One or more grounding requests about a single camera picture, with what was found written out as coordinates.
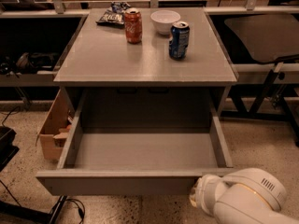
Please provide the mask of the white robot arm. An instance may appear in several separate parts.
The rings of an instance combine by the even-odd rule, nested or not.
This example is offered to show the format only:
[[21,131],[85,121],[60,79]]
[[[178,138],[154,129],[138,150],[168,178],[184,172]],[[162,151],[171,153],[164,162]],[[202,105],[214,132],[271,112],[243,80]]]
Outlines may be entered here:
[[280,213],[287,191],[273,175],[258,168],[223,177],[204,175],[192,187],[190,202],[218,224],[299,224]]

